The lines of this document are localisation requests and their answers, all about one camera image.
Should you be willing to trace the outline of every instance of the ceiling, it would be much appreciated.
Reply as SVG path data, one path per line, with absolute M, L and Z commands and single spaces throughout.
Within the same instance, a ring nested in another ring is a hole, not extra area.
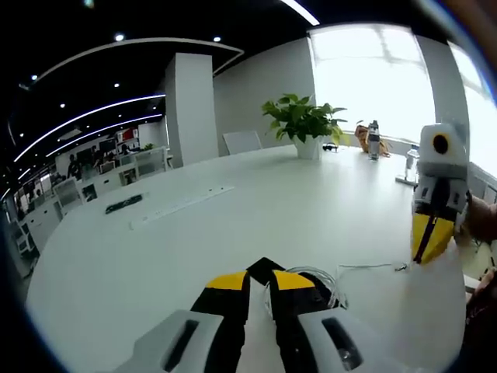
M 438 40 L 446 37 L 409 1 L 298 2 L 322 25 L 397 23 Z M 36 0 L 9 2 L 3 14 L 8 15 L 14 26 L 4 31 L 9 38 L 4 46 L 8 53 L 4 55 L 6 64 L 1 85 L 7 98 L 0 113 L 1 194 L 8 187 L 16 187 L 23 170 L 33 166 L 40 168 L 50 161 L 57 153 L 50 158 L 45 155 L 64 144 L 57 139 L 75 126 L 85 134 L 121 121 L 163 114 L 163 98 L 102 110 L 55 131 L 18 162 L 13 162 L 40 136 L 83 113 L 124 100 L 163 94 L 161 81 L 174 53 L 211 54 L 215 70 L 238 52 L 172 42 L 120 44 L 75 59 L 35 81 L 31 75 L 41 76 L 81 52 L 114 43 L 117 33 L 122 33 L 125 40 L 178 37 L 211 42 L 219 36 L 222 44 L 245 52 L 236 60 L 238 63 L 253 54 L 304 37 L 311 27 L 280 0 L 94 0 L 92 8 L 86 6 L 84 0 Z

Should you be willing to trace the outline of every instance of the white column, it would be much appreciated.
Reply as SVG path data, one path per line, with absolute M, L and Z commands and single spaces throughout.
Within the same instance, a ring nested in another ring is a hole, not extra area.
M 437 123 L 456 124 L 466 141 L 469 158 L 469 115 L 464 86 L 454 56 L 447 44 L 416 36 L 432 85 Z
M 212 57 L 176 54 L 165 71 L 165 94 L 174 166 L 218 157 Z

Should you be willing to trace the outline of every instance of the camera lens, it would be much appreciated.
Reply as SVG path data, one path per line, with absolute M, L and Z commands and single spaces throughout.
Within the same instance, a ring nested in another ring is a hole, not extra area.
M 445 136 L 438 134 L 433 139 L 433 147 L 435 148 L 435 152 L 439 154 L 445 154 L 449 149 L 449 143 L 447 142 Z

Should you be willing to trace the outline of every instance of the white flower pot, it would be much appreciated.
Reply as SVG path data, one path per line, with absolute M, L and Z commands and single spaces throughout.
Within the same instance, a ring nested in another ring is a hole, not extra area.
M 322 144 L 323 137 L 319 136 L 317 138 L 312 138 L 309 134 L 305 138 L 305 142 L 299 140 L 297 136 L 294 136 L 295 148 L 297 148 L 297 155 L 300 159 L 321 159 L 322 154 Z

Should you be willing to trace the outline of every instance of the white tabletop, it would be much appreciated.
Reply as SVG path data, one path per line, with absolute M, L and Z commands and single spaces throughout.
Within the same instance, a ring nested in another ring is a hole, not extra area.
M 314 266 L 332 274 L 339 264 L 407 261 L 412 188 L 394 181 L 404 163 L 395 155 L 371 162 L 357 148 L 306 161 L 286 146 L 141 180 L 64 218 L 38 261 L 26 304 L 70 371 L 108 371 L 132 355 L 138 337 L 174 310 L 189 309 L 209 280 L 263 256 L 284 267 Z M 233 189 L 130 228 L 153 211 L 218 187 Z M 144 193 L 142 202 L 104 214 L 109 204 L 136 193 Z M 435 357 L 419 364 L 439 369 L 457 353 L 464 328 L 462 274 L 459 281 L 457 261 L 450 266 L 443 291 L 461 288 L 461 303 L 448 318 L 412 292 L 407 274 L 390 267 L 347 271 L 340 286 L 351 313 L 386 337 L 406 317 L 419 322 L 409 309 L 424 304 L 433 336 L 423 335 L 412 349 L 434 350 Z M 283 372 L 262 286 L 254 281 L 245 328 L 238 371 Z

